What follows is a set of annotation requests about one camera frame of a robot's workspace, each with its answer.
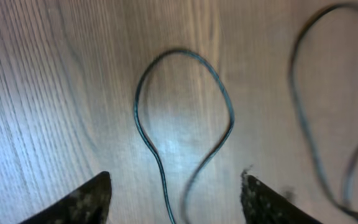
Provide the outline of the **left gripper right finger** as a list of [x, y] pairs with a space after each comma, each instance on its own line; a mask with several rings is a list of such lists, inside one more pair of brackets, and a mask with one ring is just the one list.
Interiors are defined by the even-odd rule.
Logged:
[[320, 224], [247, 170], [241, 179], [240, 200], [247, 224]]

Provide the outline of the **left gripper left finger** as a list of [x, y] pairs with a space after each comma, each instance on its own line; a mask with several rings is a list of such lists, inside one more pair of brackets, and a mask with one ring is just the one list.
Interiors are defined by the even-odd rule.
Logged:
[[105, 224], [110, 202], [110, 173], [102, 171], [22, 224]]

